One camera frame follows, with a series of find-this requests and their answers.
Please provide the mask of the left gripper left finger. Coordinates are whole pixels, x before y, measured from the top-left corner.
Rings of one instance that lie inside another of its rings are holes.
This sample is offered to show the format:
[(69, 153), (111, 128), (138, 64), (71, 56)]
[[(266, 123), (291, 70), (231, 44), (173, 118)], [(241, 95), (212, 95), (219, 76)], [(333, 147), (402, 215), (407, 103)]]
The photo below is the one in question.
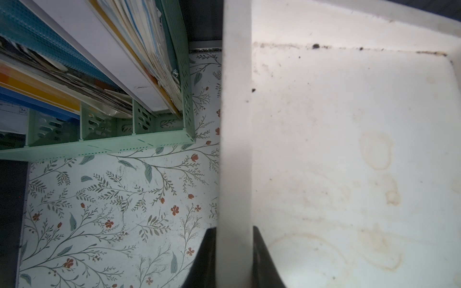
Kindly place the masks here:
[(206, 230), (182, 288), (216, 287), (216, 228)]

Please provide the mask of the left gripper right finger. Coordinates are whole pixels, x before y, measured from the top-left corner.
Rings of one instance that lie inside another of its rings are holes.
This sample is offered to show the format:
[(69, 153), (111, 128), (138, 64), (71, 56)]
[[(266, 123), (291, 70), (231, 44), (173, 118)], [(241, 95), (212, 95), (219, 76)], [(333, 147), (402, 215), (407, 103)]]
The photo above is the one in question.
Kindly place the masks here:
[(259, 229), (253, 227), (253, 288), (285, 288)]

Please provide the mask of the white plastic drawer unit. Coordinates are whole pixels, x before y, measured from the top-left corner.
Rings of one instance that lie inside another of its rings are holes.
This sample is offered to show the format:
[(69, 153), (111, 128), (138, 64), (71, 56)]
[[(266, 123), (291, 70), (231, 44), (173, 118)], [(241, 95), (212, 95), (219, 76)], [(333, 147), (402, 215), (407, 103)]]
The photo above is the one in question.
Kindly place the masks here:
[(225, 1), (216, 282), (257, 227), (289, 288), (461, 285), (461, 24), (389, 1)]

